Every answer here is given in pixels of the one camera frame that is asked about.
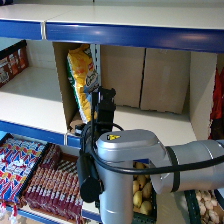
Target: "snack bag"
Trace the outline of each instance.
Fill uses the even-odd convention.
[[[69,50],[67,70],[80,116],[83,123],[87,123],[91,120],[90,93],[99,86],[89,44],[82,44],[78,49]]]

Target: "robotic arm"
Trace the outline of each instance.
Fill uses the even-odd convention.
[[[113,97],[108,99],[113,104]],[[98,111],[101,120],[103,113]],[[151,174],[152,185],[157,194],[191,189],[210,190],[224,186],[222,142],[205,140],[164,147],[153,132],[112,132],[112,125],[111,122],[101,122],[97,131],[96,128],[93,129],[94,123],[91,122],[89,137],[86,137],[88,131],[84,131],[82,136],[85,138],[82,144],[84,149],[81,150],[77,164],[81,196],[86,202],[99,198],[100,215],[104,224],[132,222],[132,175],[136,173],[132,169],[133,160],[149,159],[151,169],[137,172]]]

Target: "white shelf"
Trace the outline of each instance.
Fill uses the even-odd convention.
[[[71,6],[48,22],[224,29],[224,4],[96,2]]]
[[[56,223],[71,224],[71,222],[62,220],[62,219],[60,219],[60,218],[57,218],[57,217],[54,217],[54,216],[50,216],[50,215],[44,214],[44,213],[42,213],[42,212],[34,211],[34,210],[30,209],[30,207],[29,207],[28,205],[26,205],[26,206],[24,206],[23,208],[21,208],[21,210],[22,210],[22,211],[25,211],[25,212],[28,212],[28,213],[30,213],[30,214],[33,214],[33,215],[35,215],[35,216],[39,216],[39,217],[42,217],[42,218],[45,218],[45,219],[54,221],[54,222],[56,222]]]
[[[70,10],[66,5],[15,4],[0,7],[0,20],[45,22]]]
[[[56,70],[26,68],[0,89],[0,105],[1,121],[67,132]]]
[[[186,144],[196,140],[187,112],[173,114],[117,107],[114,123],[120,125],[124,130],[152,131],[165,146]]]

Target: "potato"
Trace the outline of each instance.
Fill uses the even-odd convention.
[[[138,213],[140,213],[140,209],[134,206],[134,208],[133,208],[133,212],[138,212]]]
[[[142,192],[137,191],[133,197],[133,204],[135,207],[140,208],[142,204]]]
[[[139,190],[139,183],[137,180],[133,181],[133,195]]]
[[[145,183],[146,183],[146,178],[144,175],[139,175],[137,177],[137,181],[139,183],[139,186],[140,186],[140,189],[142,189],[144,186],[145,186]]]
[[[139,162],[137,162],[137,163],[135,164],[135,167],[136,167],[137,169],[145,169],[144,164],[143,164],[143,163],[139,163]]]
[[[140,213],[144,215],[150,215],[152,212],[152,204],[150,201],[143,201],[141,208],[140,208]]]
[[[150,197],[151,192],[152,192],[152,184],[148,182],[142,190],[142,197],[148,199]]]

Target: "product display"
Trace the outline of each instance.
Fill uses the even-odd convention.
[[[51,145],[24,195],[31,209],[81,223],[77,158],[73,159],[68,161],[59,146]]]
[[[0,144],[0,199],[20,203],[20,192],[45,146],[6,135]]]
[[[222,223],[223,210],[218,206],[213,191],[195,191],[196,199],[200,209],[201,223]]]
[[[144,169],[147,166],[140,162],[134,162],[133,167],[136,169]],[[152,202],[151,202],[152,184],[150,179],[145,175],[138,175],[133,180],[133,211],[151,215]]]
[[[84,123],[90,121],[90,93],[98,86],[98,75],[94,68],[89,44],[69,50],[67,57],[67,73],[74,90],[80,116]]]
[[[12,1],[1,1],[1,4]],[[0,88],[28,67],[26,55],[26,41],[22,40],[0,51]]]

